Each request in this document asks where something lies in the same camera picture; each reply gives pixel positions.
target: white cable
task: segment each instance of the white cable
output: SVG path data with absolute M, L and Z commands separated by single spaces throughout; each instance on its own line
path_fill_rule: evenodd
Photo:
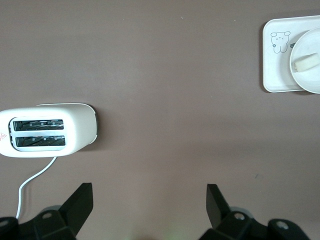
M 54 162 L 56 161 L 57 157 L 55 156 L 51 162 L 44 168 L 42 169 L 40 172 L 36 173 L 35 175 L 33 175 L 32 177 L 29 177 L 27 180 L 25 180 L 21 186 L 19 187 L 19 202 L 18 202 L 18 210 L 16 212 L 16 219 L 19 218 L 20 215 L 20 211 L 21 211 L 21 204 L 22 204 L 22 189 L 24 188 L 24 186 L 30 182 L 32 179 L 35 179 L 36 177 L 38 177 L 39 175 L 43 174 L 48 168 L 51 167 L 52 164 L 54 164 Z

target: brown surface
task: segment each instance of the brown surface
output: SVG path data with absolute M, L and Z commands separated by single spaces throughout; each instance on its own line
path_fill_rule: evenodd
M 79 240 L 196 240 L 206 184 L 320 235 L 320 96 L 267 93 L 262 29 L 313 0 L 0 1 L 1 110 L 82 102 L 99 137 L 28 185 L 21 221 L 92 182 Z M 0 156 L 0 216 L 49 159 Z

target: cartoon bear drawing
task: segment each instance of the cartoon bear drawing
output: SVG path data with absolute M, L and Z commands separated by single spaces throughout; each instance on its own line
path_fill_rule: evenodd
M 271 42 L 273 51 L 278 53 L 285 53 L 288 49 L 289 35 L 291 32 L 273 32 L 271 33 Z

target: warning label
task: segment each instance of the warning label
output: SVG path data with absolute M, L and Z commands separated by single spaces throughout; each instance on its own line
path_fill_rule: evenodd
M 2 139 L 4 139 L 6 136 L 7 136 L 7 135 L 5 135 L 4 133 L 0 132 L 0 141 L 1 141 Z

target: tray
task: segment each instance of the tray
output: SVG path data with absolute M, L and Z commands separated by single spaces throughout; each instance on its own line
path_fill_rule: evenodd
M 290 72 L 290 55 L 297 40 L 320 27 L 320 15 L 273 19 L 262 33 L 263 86 L 271 93 L 303 91 Z

